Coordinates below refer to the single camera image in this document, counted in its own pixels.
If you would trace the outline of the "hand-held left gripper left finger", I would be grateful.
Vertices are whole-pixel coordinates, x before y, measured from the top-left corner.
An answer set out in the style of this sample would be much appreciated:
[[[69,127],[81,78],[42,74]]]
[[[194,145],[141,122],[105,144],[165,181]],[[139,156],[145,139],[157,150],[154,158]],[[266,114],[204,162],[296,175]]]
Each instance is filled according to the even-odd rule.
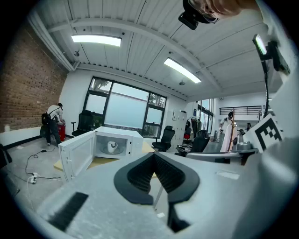
[[[148,153],[120,168],[114,175],[114,186],[132,204],[153,205],[149,192],[154,172],[155,156]]]

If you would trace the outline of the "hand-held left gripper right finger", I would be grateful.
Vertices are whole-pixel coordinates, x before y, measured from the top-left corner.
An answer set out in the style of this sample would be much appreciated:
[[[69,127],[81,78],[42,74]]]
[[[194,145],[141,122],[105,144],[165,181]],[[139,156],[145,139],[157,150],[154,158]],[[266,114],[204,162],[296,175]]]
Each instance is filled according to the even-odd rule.
[[[175,205],[188,201],[199,186],[199,176],[190,167],[161,153],[154,153],[154,172],[168,195],[167,225],[178,232],[190,224],[178,217]]]

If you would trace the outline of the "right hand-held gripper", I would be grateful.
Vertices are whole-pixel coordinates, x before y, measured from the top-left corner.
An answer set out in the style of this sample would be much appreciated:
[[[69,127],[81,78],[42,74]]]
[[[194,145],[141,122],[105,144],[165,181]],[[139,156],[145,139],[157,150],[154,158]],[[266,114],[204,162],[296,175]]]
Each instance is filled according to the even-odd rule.
[[[268,114],[243,136],[236,150],[226,153],[188,153],[186,158],[234,165],[245,165],[252,154],[263,153],[271,145],[284,139],[276,117]]]

